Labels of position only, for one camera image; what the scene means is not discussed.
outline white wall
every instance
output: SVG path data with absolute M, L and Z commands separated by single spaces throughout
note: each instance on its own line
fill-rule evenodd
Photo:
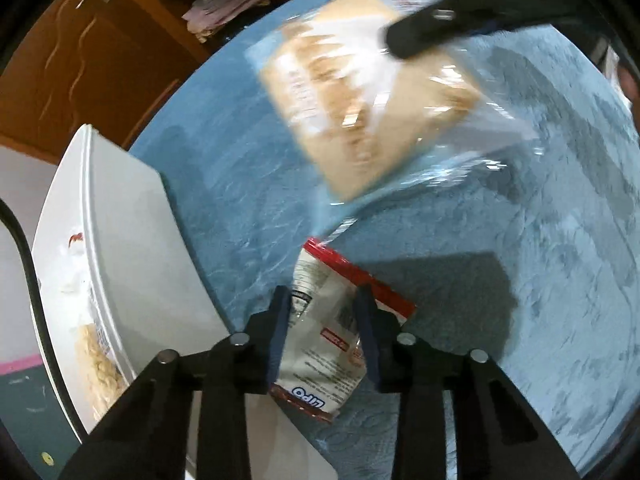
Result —
M 0 146 L 0 197 L 33 243 L 40 210 L 56 167 Z M 38 354 L 22 265 L 0 223 L 0 363 Z

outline round table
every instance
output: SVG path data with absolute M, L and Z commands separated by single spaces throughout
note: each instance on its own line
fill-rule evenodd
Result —
M 230 328 L 290 283 L 312 231 L 316 170 L 245 58 L 293 0 L 209 59 L 131 153 L 156 168 L 185 242 Z M 580 471 L 640 393 L 640 152 L 628 111 L 550 27 L 469 41 L 504 99 L 540 135 L 507 168 L 368 208 L 332 247 L 414 301 L 407 325 L 437 348 L 483 348 Z M 398 398 L 365 380 L 332 425 L 289 413 L 341 479 L 386 479 Z

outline pink folded cloth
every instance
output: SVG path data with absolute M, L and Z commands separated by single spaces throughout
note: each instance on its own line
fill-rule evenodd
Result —
M 183 18 L 193 34 L 221 27 L 263 0 L 196 0 Z

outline metal bolt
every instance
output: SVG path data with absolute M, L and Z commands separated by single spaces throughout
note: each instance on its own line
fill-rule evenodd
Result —
M 476 348 L 475 350 L 471 351 L 471 358 L 476 363 L 485 363 L 485 362 L 487 362 L 489 360 L 489 354 L 487 352 L 485 352 L 484 350 Z
M 233 345 L 233 346 L 244 346 L 249 342 L 249 335 L 245 334 L 244 332 L 236 332 L 235 334 L 232 334 L 231 337 L 229 338 L 229 342 Z
M 404 346 L 413 346 L 415 345 L 417 339 L 413 334 L 409 334 L 408 332 L 401 332 L 398 334 L 398 337 L 396 337 L 396 341 Z
M 156 357 L 158 358 L 158 361 L 165 365 L 180 357 L 180 354 L 178 354 L 178 352 L 176 352 L 175 350 L 171 350 L 170 348 L 168 348 L 167 350 L 159 351 Z
M 431 14 L 436 20 L 451 22 L 456 18 L 456 11 L 451 9 L 436 9 Z

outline pink stripe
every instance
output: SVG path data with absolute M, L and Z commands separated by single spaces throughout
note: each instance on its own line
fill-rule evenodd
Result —
M 23 357 L 22 359 L 11 361 L 9 363 L 0 363 L 0 376 L 28 370 L 29 368 L 34 368 L 41 364 L 42 357 L 40 354 Z

